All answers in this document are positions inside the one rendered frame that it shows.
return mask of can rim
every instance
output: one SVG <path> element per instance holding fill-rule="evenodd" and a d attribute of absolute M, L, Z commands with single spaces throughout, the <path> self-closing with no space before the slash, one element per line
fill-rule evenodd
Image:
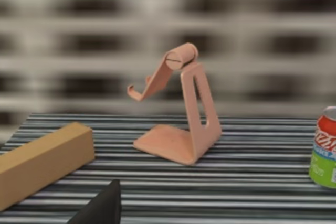
<path fill-rule="evenodd" d="M 326 107 L 323 115 L 330 120 L 336 121 L 336 106 Z"/>

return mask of soda can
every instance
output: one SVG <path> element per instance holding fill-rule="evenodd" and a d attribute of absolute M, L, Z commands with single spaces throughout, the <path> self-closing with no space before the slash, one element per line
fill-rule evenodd
<path fill-rule="evenodd" d="M 318 119 L 309 176 L 318 185 L 336 188 L 336 106 Z"/>

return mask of blurred background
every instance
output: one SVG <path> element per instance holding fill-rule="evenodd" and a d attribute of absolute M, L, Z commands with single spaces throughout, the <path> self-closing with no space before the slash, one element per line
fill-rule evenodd
<path fill-rule="evenodd" d="M 0 142 L 32 112 L 184 114 L 164 53 L 194 43 L 218 114 L 318 116 L 336 99 L 336 0 L 0 0 Z"/>

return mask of black and white stripe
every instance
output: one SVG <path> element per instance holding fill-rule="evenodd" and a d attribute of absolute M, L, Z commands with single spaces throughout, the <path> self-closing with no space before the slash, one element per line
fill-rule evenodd
<path fill-rule="evenodd" d="M 336 191 L 308 176 L 316 120 L 220 117 L 221 139 L 194 167 L 142 153 L 135 139 L 184 116 L 32 114 L 12 150 L 73 121 L 93 128 L 96 160 L 0 213 L 0 223 L 66 223 L 111 180 L 121 180 L 122 223 L 335 223 Z"/>

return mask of rose gold tablet holder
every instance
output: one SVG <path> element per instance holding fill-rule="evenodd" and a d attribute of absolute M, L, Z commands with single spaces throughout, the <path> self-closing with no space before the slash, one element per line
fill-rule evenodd
<path fill-rule="evenodd" d="M 168 51 L 153 76 L 146 77 L 146 87 L 142 94 L 128 86 L 128 95 L 142 101 L 165 88 L 174 70 L 181 69 L 181 84 L 189 124 L 189 131 L 169 125 L 157 125 L 134 141 L 138 150 L 160 156 L 171 161 L 193 165 L 220 138 L 222 128 L 218 120 L 209 84 L 197 62 L 198 50 L 186 43 Z M 199 115 L 196 83 L 206 116 L 202 125 Z"/>

